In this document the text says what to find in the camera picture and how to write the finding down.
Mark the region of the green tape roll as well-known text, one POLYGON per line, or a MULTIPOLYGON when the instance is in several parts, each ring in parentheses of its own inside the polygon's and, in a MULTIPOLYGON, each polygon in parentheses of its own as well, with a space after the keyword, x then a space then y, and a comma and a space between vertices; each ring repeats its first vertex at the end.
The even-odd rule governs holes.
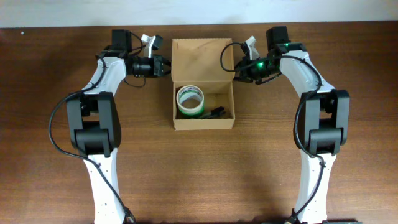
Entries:
POLYGON ((194 108, 186 108, 182 105, 178 105, 177 108, 183 118, 194 118, 194 119, 200 117, 205 110, 204 105, 198 105, 194 108))

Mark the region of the cream masking tape roll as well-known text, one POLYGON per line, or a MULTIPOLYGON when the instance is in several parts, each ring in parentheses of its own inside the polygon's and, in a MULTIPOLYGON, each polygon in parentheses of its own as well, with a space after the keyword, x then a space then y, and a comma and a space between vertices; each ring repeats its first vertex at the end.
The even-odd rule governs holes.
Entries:
POLYGON ((205 106, 205 96, 199 87, 186 85, 177 92, 176 102, 177 106, 182 105, 186 108, 194 108, 198 105, 205 106))

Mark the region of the black and white permanent marker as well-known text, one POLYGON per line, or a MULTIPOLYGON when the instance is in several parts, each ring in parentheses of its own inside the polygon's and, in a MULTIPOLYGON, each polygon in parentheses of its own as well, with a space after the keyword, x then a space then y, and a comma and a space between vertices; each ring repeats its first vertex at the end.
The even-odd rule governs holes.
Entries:
POLYGON ((218 115, 218 114, 220 114, 223 111, 224 111, 224 108, 222 106, 220 106, 220 107, 217 107, 217 108, 211 110, 210 112, 207 112, 207 113, 199 116, 198 118, 199 119, 207 119, 207 118, 209 118, 211 116, 218 115))

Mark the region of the blue gel pen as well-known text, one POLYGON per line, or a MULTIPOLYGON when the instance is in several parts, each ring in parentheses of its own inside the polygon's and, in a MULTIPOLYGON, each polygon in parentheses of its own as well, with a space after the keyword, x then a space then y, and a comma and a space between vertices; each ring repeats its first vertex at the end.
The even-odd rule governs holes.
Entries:
POLYGON ((220 117, 220 116, 223 116, 224 114, 226 114, 226 112, 225 112, 225 111, 222 111, 222 112, 220 112, 220 113, 210 115, 210 116, 206 117, 205 119, 214 119, 214 118, 218 118, 218 117, 220 117))

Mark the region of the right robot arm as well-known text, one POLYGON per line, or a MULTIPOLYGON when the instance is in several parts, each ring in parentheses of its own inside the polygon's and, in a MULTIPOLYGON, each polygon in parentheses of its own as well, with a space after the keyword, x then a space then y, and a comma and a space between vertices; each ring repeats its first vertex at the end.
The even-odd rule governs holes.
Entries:
POLYGON ((265 84, 283 75, 300 101, 293 135, 300 151, 298 199, 286 223, 328 223, 326 200, 331 170, 348 138, 350 96, 329 84, 301 42, 289 39, 285 26, 267 30, 267 55, 260 57, 254 37, 240 43, 244 57, 232 69, 236 81, 265 84))

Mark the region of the cardboard box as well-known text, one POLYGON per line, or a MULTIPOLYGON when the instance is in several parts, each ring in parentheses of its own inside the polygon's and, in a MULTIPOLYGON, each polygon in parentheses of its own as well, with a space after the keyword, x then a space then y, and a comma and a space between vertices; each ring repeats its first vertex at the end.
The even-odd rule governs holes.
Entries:
POLYGON ((173 39, 173 123, 177 131, 231 129, 235 122, 233 77, 224 69, 234 67, 233 49, 224 48, 230 38, 173 39), (226 114, 214 119, 183 118, 176 96, 181 87, 195 85, 205 96, 204 113, 222 106, 226 114))

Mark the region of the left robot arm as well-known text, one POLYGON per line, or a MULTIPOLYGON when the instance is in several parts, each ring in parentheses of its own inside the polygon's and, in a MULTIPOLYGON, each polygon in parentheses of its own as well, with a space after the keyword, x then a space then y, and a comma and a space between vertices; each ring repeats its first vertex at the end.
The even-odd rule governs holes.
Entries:
POLYGON ((121 124, 114 96, 128 75, 158 78, 167 74, 169 60, 155 54, 163 43, 160 35, 139 38, 140 57, 132 47, 133 33, 112 31, 111 45, 97 56, 90 82, 66 100, 72 146, 78 150, 90 177, 95 223, 135 223, 121 200, 116 159, 121 144, 121 124))

